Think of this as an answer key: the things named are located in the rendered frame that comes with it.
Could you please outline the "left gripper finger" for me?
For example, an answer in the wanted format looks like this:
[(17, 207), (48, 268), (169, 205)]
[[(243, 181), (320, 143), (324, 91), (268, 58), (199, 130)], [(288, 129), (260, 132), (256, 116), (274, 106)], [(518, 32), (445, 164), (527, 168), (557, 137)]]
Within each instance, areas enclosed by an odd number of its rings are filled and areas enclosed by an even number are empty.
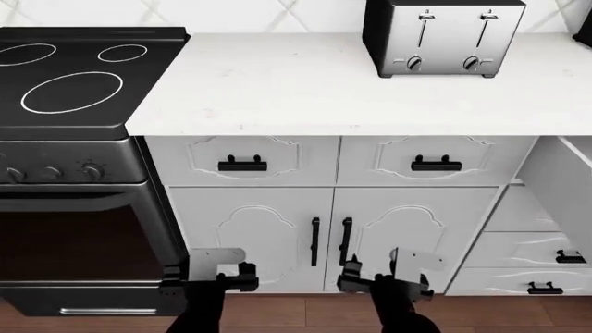
[(187, 282), (187, 266), (167, 265), (159, 284), (159, 293), (168, 298), (185, 297), (185, 282)]
[(256, 265), (252, 263), (240, 263), (238, 265), (239, 275), (236, 284), (241, 292), (252, 292), (259, 287), (259, 277), (256, 273)]

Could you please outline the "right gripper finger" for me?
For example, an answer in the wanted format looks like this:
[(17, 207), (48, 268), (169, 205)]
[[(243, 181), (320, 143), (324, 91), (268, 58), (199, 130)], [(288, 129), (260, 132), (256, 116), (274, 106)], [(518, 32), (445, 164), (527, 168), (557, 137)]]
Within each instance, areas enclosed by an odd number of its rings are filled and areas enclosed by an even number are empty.
[(364, 284), (361, 279), (362, 263), (353, 254), (338, 276), (337, 287), (341, 292), (360, 293), (364, 292)]
[(419, 298), (424, 300), (433, 299), (435, 292), (430, 288), (429, 281), (425, 274), (420, 274)]

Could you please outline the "white narrow drawer front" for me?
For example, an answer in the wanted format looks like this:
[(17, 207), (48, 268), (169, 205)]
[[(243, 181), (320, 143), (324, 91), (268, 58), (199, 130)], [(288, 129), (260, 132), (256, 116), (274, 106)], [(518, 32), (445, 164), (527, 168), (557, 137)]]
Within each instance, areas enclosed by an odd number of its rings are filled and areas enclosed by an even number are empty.
[(558, 264), (558, 250), (578, 252), (561, 232), (484, 232), (468, 254), (467, 268), (588, 268)]
[[(553, 282), (562, 295), (530, 295), (528, 283)], [(592, 296), (592, 268), (464, 268), (448, 296)]]

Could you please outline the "open white cabinet door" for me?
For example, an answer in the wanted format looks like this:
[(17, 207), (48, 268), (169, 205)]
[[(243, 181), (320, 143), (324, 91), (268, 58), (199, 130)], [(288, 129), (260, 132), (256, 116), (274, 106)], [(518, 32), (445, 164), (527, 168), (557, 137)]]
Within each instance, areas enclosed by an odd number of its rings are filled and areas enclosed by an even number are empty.
[(592, 135), (541, 136), (517, 177), (592, 265)]

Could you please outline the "oven door with glass window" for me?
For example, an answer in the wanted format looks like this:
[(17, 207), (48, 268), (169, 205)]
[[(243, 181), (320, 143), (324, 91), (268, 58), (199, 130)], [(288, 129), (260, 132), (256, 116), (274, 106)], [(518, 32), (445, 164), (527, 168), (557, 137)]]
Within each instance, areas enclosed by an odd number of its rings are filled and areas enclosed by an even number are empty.
[(0, 285), (158, 282), (186, 258), (149, 179), (0, 184)]

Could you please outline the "black electric stove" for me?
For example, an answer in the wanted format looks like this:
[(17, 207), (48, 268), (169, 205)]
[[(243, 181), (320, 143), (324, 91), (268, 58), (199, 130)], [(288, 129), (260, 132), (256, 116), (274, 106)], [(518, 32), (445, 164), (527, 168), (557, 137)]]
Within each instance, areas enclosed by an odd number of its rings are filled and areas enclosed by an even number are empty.
[[(146, 140), (126, 124), (188, 39), (181, 27), (0, 28), (0, 184), (149, 179), (177, 224)], [(104, 179), (89, 182), (84, 163), (103, 166)], [(23, 182), (10, 183), (8, 167), (23, 171)], [(45, 167), (63, 177), (45, 179)], [(0, 285), (0, 298), (31, 316), (74, 316), (60, 308), (178, 315), (184, 298), (161, 296), (160, 282)]]

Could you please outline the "silver black four-slot toaster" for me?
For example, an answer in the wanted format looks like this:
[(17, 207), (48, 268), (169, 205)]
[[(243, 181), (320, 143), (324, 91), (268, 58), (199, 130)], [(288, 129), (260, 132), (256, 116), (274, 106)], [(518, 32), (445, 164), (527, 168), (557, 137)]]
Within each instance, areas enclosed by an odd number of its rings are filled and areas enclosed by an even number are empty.
[(381, 78), (491, 79), (525, 9), (523, 0), (366, 0), (362, 41)]

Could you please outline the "black countertop appliance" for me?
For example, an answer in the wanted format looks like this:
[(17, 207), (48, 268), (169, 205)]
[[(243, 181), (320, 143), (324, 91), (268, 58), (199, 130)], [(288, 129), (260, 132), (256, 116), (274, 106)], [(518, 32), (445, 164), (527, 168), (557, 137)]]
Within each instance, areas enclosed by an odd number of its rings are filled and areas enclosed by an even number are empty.
[(592, 48), (592, 10), (588, 13), (580, 30), (573, 35), (573, 39)]

